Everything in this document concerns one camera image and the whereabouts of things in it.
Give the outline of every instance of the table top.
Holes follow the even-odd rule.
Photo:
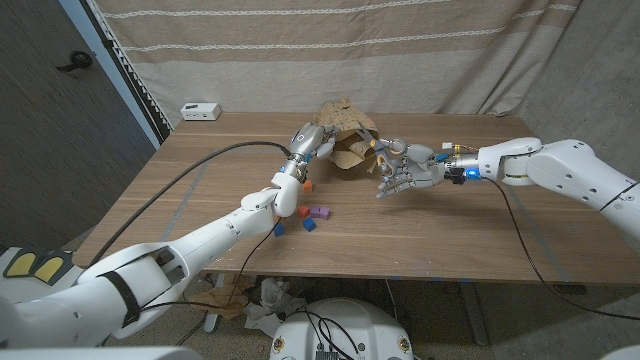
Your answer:
[[[532,136],[517,117],[370,114],[383,137],[439,148],[443,141],[473,147]],[[237,142],[287,144],[301,113],[225,113],[217,121],[186,122],[165,141],[74,254],[87,266],[109,237],[153,194],[213,149]],[[284,161],[275,148],[240,148],[185,176],[151,205],[107,254],[140,242],[177,239],[240,206],[246,194],[270,185]],[[379,173],[341,170],[330,161],[307,167],[314,189],[298,204],[331,208],[307,232],[297,216],[286,234],[267,240],[246,273],[455,281],[537,282],[499,191],[486,181],[445,182],[377,200]],[[621,234],[584,204],[539,187],[510,188],[524,241],[552,282],[638,284],[640,261]],[[237,272],[262,239],[239,242],[206,269]]]

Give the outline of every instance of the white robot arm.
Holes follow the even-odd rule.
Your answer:
[[[124,338],[144,328],[179,298],[193,277],[236,242],[266,233],[276,215],[290,216],[312,156],[328,156],[331,126],[307,123],[291,140],[291,156],[272,179],[273,188],[245,196],[241,207],[184,237],[118,251],[87,269],[77,285],[13,304],[0,298],[3,347],[95,346],[110,334]]]
[[[472,153],[436,155],[423,145],[380,140],[397,168],[383,176],[382,198],[413,187],[435,186],[446,179],[454,184],[488,178],[511,186],[539,185],[583,202],[613,224],[640,239],[640,186],[598,159],[591,147],[578,140],[542,145],[537,138],[520,138]]]

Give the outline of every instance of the screw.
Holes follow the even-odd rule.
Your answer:
[[[284,339],[281,337],[273,340],[273,350],[277,353],[284,348]]]
[[[406,353],[407,351],[409,351],[409,349],[411,349],[411,343],[409,343],[409,339],[402,336],[398,339],[398,347],[400,348],[400,350]]]

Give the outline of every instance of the door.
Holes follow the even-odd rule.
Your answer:
[[[0,2],[0,244],[58,248],[97,224],[154,147],[57,1]]]

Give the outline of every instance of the striped fabric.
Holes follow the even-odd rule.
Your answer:
[[[223,111],[515,107],[579,0],[94,0],[172,122]]]

